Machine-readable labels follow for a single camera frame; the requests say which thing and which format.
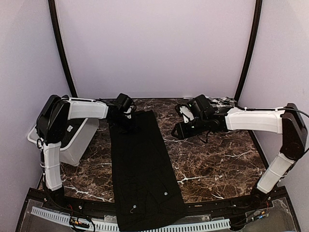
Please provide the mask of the left black frame post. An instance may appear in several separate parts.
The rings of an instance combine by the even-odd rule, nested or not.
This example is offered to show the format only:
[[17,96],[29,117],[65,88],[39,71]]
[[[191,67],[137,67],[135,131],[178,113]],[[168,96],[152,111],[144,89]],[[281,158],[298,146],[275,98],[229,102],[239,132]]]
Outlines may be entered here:
[[58,49],[58,54],[59,54],[59,58],[62,64],[64,75],[66,78],[66,82],[69,87],[71,95],[77,98],[78,97],[77,91],[76,91],[73,78],[70,72],[69,63],[67,60],[66,52],[64,49],[64,44],[63,44],[62,37],[61,37],[60,25],[59,25],[59,21],[57,17],[56,1],[48,0],[48,5],[49,5],[50,18],[52,22],[56,46]]

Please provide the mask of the black patterned shirt in bin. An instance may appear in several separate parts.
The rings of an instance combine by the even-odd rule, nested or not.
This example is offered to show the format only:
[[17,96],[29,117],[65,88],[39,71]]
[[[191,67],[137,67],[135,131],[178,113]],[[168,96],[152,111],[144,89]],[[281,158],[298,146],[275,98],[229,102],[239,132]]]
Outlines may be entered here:
[[73,141],[73,137],[83,123],[83,119],[71,119],[67,121],[65,136],[61,141],[61,148]]

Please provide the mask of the black frame post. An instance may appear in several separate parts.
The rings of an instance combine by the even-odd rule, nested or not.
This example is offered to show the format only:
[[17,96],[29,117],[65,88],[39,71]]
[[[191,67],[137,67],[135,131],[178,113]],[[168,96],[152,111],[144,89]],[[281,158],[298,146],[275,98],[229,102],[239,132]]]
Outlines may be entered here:
[[241,94],[242,94],[242,91],[244,89],[244,85],[245,85],[245,82],[246,82],[246,78],[247,78],[247,75],[248,75],[248,71],[249,71],[249,67],[250,67],[250,63],[251,63],[251,60],[252,60],[253,51],[254,51],[254,47],[255,47],[256,37],[257,37],[257,33],[258,33],[258,28],[259,28],[259,22],[260,22],[260,17],[261,17],[261,12],[262,12],[262,5],[263,5],[262,0],[256,0],[255,1],[253,22],[252,22],[249,41],[248,41],[246,56],[245,56],[245,59],[244,59],[244,63],[243,63],[242,71],[241,71],[241,74],[240,74],[238,86],[237,86],[237,89],[236,89],[236,92],[235,92],[235,95],[234,95],[234,99],[236,101],[240,100],[240,97],[241,97]]
[[59,21],[57,17],[56,1],[48,0],[48,5],[49,5],[50,18],[52,22],[56,46],[58,49],[58,54],[59,54],[59,58],[62,64],[64,75],[66,78],[66,82],[69,87],[71,95],[77,98],[78,97],[77,91],[76,91],[73,78],[70,72],[69,63],[67,60],[66,52],[64,49],[64,44],[63,44],[62,37],[61,37],[60,25],[59,25]]

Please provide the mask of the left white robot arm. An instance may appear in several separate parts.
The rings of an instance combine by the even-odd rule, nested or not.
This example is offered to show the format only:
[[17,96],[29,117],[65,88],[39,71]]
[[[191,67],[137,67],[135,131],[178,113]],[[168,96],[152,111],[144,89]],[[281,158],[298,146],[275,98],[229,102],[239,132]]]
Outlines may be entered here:
[[36,120],[37,146],[43,152],[45,185],[50,191],[62,188],[60,175],[60,147],[69,120],[81,118],[105,119],[125,132],[136,127],[134,101],[119,94],[113,101],[82,99],[51,95]]

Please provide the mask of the black long sleeve shirt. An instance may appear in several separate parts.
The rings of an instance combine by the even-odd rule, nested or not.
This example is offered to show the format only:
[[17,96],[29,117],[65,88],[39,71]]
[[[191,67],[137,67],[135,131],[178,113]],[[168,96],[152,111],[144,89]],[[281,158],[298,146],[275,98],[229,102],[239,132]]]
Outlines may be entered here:
[[138,111],[136,130],[111,126],[112,185],[119,230],[157,229],[187,216],[155,113]]

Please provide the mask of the white plastic bin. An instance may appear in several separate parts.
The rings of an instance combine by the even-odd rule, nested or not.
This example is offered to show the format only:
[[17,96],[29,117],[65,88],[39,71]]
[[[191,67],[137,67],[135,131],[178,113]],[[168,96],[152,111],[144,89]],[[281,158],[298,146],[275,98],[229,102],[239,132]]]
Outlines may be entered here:
[[[65,136],[69,104],[58,95],[51,95],[39,114],[35,127],[28,133],[28,141],[36,144],[42,139],[48,144],[61,142]],[[66,147],[60,147],[60,161],[78,166],[82,155],[96,133],[99,121],[96,118],[83,118],[83,123]]]

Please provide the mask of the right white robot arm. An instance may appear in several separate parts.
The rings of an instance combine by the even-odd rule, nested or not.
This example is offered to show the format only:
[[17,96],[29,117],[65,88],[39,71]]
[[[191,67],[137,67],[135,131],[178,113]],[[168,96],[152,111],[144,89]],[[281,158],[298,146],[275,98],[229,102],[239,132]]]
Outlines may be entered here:
[[198,136],[204,132],[265,131],[282,135],[280,151],[265,173],[257,181],[246,205],[256,210],[265,202],[265,195],[288,174],[296,162],[307,152],[308,129],[294,103],[277,108],[240,107],[234,99],[212,98],[203,94],[184,104],[177,104],[177,114],[183,118],[171,135],[179,140]]

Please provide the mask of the black white plaid shirt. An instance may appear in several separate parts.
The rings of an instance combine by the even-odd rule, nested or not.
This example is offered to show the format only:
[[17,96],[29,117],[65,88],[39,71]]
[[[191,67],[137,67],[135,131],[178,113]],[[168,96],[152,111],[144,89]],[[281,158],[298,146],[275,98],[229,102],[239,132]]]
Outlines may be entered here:
[[216,108],[229,107],[229,106],[235,107],[238,104],[238,102],[235,99],[229,98],[229,97],[212,98],[212,97],[206,96],[206,99],[210,102],[210,105],[212,107],[216,107]]

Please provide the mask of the right black frame post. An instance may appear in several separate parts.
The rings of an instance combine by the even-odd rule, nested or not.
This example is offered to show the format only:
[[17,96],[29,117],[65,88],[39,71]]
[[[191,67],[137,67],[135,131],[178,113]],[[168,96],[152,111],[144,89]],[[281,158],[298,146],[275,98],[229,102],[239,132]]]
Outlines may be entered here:
[[241,97],[241,94],[242,94],[242,91],[244,89],[244,85],[245,85],[245,82],[246,82],[246,78],[247,78],[247,75],[248,75],[248,71],[249,71],[249,67],[250,67],[250,63],[251,63],[251,60],[252,60],[253,51],[254,51],[254,47],[255,47],[256,37],[257,37],[257,33],[258,33],[258,28],[259,28],[259,22],[260,22],[260,17],[261,17],[261,12],[262,12],[262,5],[263,5],[262,0],[256,0],[255,1],[253,22],[252,22],[249,41],[248,41],[246,56],[245,56],[245,59],[244,59],[244,63],[243,63],[242,71],[241,71],[241,74],[240,74],[238,86],[237,86],[237,89],[236,89],[236,92],[235,92],[235,95],[234,95],[234,99],[236,101],[240,100],[240,97]]

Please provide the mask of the black curved table rail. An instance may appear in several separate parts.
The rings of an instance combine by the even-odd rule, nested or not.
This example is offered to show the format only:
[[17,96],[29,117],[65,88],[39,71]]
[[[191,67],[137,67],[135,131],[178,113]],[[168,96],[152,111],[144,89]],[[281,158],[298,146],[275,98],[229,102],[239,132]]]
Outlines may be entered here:
[[[250,195],[246,195],[210,202],[186,203],[185,208],[190,216],[210,214],[212,217],[231,216],[234,218],[243,216],[246,212],[251,210],[266,207],[267,202],[275,199],[277,193],[279,193],[279,189],[275,188],[267,195],[264,201],[258,201],[257,198],[253,199]],[[25,201],[27,202],[30,199],[42,203],[45,208],[59,209],[58,206],[51,202],[48,195],[42,190],[30,188]],[[86,200],[69,196],[64,196],[64,199],[73,207],[73,210],[89,217],[102,218],[104,215],[116,215],[115,203]]]

